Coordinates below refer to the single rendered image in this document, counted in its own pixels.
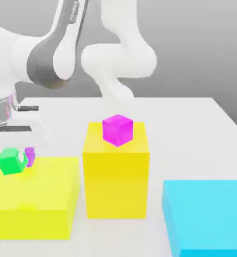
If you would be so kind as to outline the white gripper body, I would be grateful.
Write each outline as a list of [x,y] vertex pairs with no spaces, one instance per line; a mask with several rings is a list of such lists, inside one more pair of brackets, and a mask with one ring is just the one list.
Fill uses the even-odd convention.
[[13,111],[8,121],[0,123],[0,148],[44,147],[47,144],[38,111]]

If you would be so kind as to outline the small green cube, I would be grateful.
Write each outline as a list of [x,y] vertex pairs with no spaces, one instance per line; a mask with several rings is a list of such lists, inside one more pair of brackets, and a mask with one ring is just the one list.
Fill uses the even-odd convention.
[[25,152],[17,148],[5,148],[0,153],[0,170],[4,175],[21,173],[27,164]]

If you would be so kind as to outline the small magenta cube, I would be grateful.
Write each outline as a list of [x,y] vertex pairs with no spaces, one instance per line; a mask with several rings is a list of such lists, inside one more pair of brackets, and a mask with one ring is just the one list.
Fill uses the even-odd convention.
[[116,147],[131,141],[134,137],[132,119],[116,114],[102,121],[102,137]]

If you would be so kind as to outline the large lemon yellow box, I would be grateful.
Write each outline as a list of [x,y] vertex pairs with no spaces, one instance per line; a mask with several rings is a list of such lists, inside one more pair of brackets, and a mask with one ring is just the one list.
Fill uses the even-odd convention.
[[0,239],[69,240],[79,189],[77,157],[37,157],[17,174],[0,170]]

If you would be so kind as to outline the large golden yellow box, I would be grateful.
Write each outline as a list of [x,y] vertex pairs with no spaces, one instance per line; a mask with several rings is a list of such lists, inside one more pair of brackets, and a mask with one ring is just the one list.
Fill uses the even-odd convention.
[[132,141],[116,147],[102,138],[102,124],[88,125],[83,152],[87,217],[144,219],[150,150],[145,124],[134,124]]

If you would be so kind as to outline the large cyan box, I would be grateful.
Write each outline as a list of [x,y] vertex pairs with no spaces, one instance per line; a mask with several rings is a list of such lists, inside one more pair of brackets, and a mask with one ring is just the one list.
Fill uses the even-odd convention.
[[237,180],[165,180],[172,257],[237,257]]

